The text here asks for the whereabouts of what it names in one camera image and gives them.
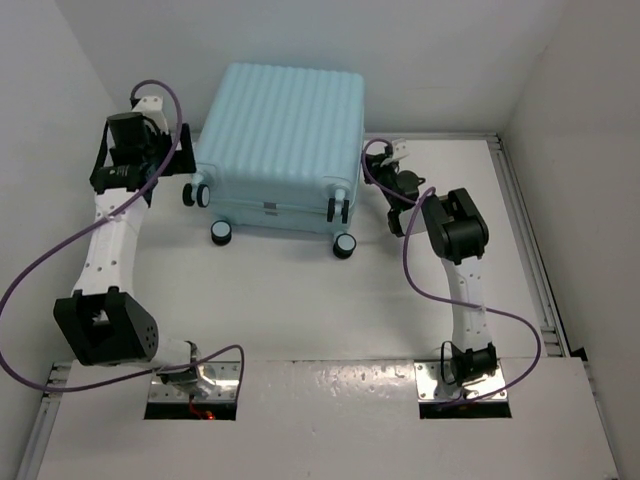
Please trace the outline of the light blue suitcase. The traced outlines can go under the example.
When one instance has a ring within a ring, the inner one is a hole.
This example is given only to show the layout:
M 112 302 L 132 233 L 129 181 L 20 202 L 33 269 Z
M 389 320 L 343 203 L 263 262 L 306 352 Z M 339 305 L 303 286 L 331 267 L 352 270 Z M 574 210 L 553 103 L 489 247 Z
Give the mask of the light blue suitcase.
M 337 258 L 351 257 L 364 100 L 357 73 L 231 64 L 195 143 L 183 204 L 211 211 L 216 245 L 247 225 L 326 235 Z

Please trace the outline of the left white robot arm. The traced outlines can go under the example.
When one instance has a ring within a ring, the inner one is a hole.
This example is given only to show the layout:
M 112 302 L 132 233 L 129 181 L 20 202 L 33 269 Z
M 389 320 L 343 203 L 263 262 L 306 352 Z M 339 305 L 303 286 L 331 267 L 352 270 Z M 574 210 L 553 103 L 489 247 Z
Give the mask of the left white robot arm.
M 90 175 L 99 226 L 71 295 L 54 304 L 54 318 L 82 365 L 153 368 L 164 384 L 195 399 L 206 395 L 196 345 L 160 333 L 133 293 L 138 237 L 152 200 L 144 186 L 174 139 L 160 96 L 134 98 L 130 111 L 107 118 Z

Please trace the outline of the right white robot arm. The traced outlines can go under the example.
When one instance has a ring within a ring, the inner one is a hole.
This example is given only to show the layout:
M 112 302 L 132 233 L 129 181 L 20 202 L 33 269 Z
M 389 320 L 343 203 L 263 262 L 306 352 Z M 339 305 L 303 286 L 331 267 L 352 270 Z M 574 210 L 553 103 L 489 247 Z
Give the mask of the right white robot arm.
M 497 353 L 486 323 L 481 285 L 481 260 L 489 240 L 482 215 L 464 188 L 439 196 L 433 187 L 420 191 L 426 179 L 399 168 L 396 148 L 379 141 L 384 150 L 362 150 L 364 181 L 377 186 L 387 202 L 392 234 L 403 239 L 403 267 L 408 265 L 410 231 L 417 226 L 427 233 L 431 248 L 441 260 L 449 296 L 439 300 L 452 308 L 453 329 L 449 341 L 449 366 L 440 368 L 441 382 L 462 386 L 497 368 Z

